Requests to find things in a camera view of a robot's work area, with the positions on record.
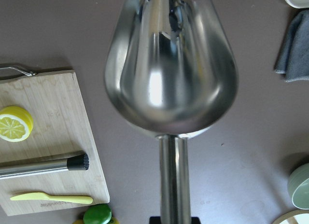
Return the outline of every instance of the gray table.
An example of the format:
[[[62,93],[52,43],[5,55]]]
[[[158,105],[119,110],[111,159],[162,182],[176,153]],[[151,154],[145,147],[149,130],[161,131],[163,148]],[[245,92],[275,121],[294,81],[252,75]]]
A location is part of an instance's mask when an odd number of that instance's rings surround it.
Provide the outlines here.
[[[284,0],[213,0],[239,68],[233,107],[189,141],[192,215],[203,224],[269,224],[294,209],[291,170],[308,160],[309,82],[273,72],[296,13]],[[103,69],[123,0],[0,0],[0,64],[76,70],[122,224],[159,215],[159,152],[110,104]],[[2,224],[71,224],[86,208],[7,217]]]

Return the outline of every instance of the toy lemon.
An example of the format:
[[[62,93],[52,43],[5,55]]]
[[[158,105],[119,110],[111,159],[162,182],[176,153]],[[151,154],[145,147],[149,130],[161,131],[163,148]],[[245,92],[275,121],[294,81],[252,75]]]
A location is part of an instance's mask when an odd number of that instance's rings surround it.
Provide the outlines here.
[[[83,220],[76,220],[73,224],[84,224]]]
[[[119,224],[119,221],[116,218],[112,217],[108,224]]]
[[[0,138],[9,142],[27,139],[33,129],[33,119],[21,107],[9,106],[0,111]]]

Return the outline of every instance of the yellow butter knife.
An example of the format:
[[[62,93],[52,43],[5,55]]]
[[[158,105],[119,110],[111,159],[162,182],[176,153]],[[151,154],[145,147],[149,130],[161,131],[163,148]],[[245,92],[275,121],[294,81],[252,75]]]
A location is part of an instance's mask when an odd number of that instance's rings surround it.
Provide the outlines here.
[[[51,196],[43,192],[26,193],[10,198],[11,201],[21,200],[49,200],[49,201],[64,201],[79,204],[91,204],[93,199],[89,196]]]

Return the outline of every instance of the metal scoop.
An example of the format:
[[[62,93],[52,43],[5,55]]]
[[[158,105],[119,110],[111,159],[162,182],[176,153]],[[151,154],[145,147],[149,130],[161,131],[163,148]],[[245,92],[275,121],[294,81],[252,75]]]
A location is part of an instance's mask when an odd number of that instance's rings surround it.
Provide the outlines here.
[[[237,91],[211,0],[125,0],[105,85],[120,114],[160,141],[162,224],[191,223],[187,139],[218,120]]]

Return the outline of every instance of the wooden cutting board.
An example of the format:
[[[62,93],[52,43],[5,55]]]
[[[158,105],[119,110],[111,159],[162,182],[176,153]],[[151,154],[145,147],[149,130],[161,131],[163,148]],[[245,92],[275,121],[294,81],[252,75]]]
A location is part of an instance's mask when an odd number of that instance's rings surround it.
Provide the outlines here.
[[[83,98],[72,70],[41,73],[34,77],[0,82],[0,109],[16,105],[28,110],[34,127],[28,139],[7,142],[0,139],[0,166],[5,162],[28,162],[65,158],[83,151],[89,156],[89,170],[65,171],[0,180],[0,204],[7,215],[18,215],[86,206],[52,201],[11,201],[25,192],[50,195],[86,195],[93,204],[108,203],[103,170],[94,142]]]

